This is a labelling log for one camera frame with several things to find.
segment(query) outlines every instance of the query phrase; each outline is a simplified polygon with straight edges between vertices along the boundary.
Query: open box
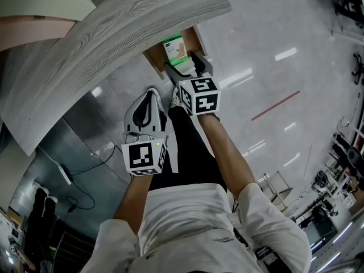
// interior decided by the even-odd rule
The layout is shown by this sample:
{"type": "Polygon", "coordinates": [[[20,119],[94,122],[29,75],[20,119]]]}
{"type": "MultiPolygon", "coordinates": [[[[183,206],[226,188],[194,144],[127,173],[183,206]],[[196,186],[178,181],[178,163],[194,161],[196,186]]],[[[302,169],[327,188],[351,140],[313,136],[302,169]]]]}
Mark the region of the open box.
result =
{"type": "MultiPolygon", "coordinates": [[[[188,60],[184,61],[178,65],[175,65],[175,68],[182,74],[189,73],[195,69],[194,63],[191,59],[191,52],[200,53],[203,55],[206,59],[210,61],[208,58],[207,51],[205,49],[205,46],[203,44],[202,38],[200,36],[200,33],[198,31],[198,26],[190,27],[186,30],[180,31],[181,36],[183,38],[188,60]]],[[[169,62],[167,53],[164,49],[163,43],[160,42],[153,47],[147,49],[144,52],[145,57],[149,61],[149,63],[153,66],[154,70],[156,70],[159,77],[164,80],[167,78],[167,74],[164,70],[164,62],[169,62]]]]}

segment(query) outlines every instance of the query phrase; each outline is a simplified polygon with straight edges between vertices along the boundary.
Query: black pants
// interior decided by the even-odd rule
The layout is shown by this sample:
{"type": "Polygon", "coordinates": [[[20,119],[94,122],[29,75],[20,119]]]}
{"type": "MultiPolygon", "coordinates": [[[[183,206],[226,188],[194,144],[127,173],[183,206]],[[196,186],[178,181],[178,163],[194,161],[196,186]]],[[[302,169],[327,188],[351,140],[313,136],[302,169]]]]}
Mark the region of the black pants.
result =
{"type": "Polygon", "coordinates": [[[47,194],[42,189],[38,189],[35,193],[24,244],[24,253],[37,267],[37,271],[40,267],[40,261],[46,258],[45,255],[48,252],[48,236],[56,210],[56,203],[50,198],[46,199],[46,196],[47,194]]]}
{"type": "Polygon", "coordinates": [[[168,112],[177,140],[178,173],[173,173],[168,152],[164,159],[162,173],[153,176],[149,191],[189,184],[216,183],[226,191],[215,158],[210,154],[189,115],[182,107],[168,112]]]}

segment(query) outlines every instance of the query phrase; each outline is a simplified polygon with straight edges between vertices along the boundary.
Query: white cable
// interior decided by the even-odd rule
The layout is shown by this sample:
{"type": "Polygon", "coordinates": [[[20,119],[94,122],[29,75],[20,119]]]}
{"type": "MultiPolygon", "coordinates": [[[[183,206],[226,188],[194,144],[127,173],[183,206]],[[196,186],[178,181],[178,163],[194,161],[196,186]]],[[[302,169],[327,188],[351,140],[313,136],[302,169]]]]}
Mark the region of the white cable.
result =
{"type": "Polygon", "coordinates": [[[56,161],[54,161],[50,156],[48,156],[48,154],[40,147],[40,146],[38,146],[44,153],[45,153],[45,155],[52,161],[52,162],[54,162],[58,167],[60,167],[60,164],[59,163],[57,163],[56,161]]]}

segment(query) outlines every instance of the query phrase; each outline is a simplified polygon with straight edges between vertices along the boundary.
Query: shoe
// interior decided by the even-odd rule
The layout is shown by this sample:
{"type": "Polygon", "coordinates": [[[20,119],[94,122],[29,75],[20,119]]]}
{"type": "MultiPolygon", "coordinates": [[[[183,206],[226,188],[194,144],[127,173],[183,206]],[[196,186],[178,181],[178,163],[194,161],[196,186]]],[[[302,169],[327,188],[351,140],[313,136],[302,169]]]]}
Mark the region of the shoe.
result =
{"type": "Polygon", "coordinates": [[[35,190],[42,189],[47,195],[49,195],[49,190],[46,187],[40,185],[38,182],[34,181],[32,186],[35,190]]]}
{"type": "Polygon", "coordinates": [[[48,196],[47,196],[47,198],[52,199],[55,203],[57,203],[57,202],[58,202],[58,199],[57,199],[57,197],[56,197],[56,196],[48,195],[48,196]]]}
{"type": "Polygon", "coordinates": [[[183,107],[183,109],[187,112],[187,108],[186,108],[185,104],[181,101],[181,99],[179,97],[179,89],[177,87],[175,87],[173,90],[169,109],[176,107],[176,106],[183,107]]]}
{"type": "Polygon", "coordinates": [[[162,104],[162,99],[160,98],[160,94],[159,94],[158,90],[155,89],[154,87],[149,87],[147,92],[148,91],[152,91],[154,93],[155,97],[157,98],[157,104],[158,104],[159,110],[162,111],[163,113],[165,113],[164,107],[162,104]]]}

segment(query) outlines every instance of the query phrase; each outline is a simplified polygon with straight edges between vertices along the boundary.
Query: gray floor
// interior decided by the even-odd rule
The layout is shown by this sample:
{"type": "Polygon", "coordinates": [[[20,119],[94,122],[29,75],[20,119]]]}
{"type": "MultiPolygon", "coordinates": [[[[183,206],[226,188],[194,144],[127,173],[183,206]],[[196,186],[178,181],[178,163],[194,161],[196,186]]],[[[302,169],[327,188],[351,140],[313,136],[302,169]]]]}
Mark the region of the gray floor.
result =
{"type": "MultiPolygon", "coordinates": [[[[362,91],[361,86],[353,84],[351,76],[355,66],[353,53],[362,53],[362,48],[331,36],[335,16],[330,0],[229,1],[232,13],[199,25],[216,80],[225,86],[219,115],[257,180],[267,173],[280,187],[281,183],[273,177],[277,170],[286,178],[293,187],[287,198],[289,203],[326,163],[338,121],[345,117],[345,123],[352,118],[358,92],[362,91]],[[281,60],[276,57],[285,54],[291,56],[281,60]]],[[[160,90],[168,105],[171,83],[162,81],[145,57],[139,55],[100,82],[94,89],[97,97],[88,93],[64,118],[92,153],[105,160],[113,143],[123,143],[125,111],[150,85],[160,90]]],[[[170,121],[167,134],[172,168],[177,171],[177,148],[170,121]]],[[[94,217],[94,223],[109,216],[118,201],[104,202],[104,197],[116,195],[115,190],[122,191],[129,181],[121,154],[113,156],[107,166],[118,176],[117,180],[124,181],[120,188],[91,187],[88,179],[80,178],[80,183],[87,185],[107,210],[82,213],[84,219],[94,217]]],[[[111,181],[108,177],[114,176],[94,177],[111,181]]]]}

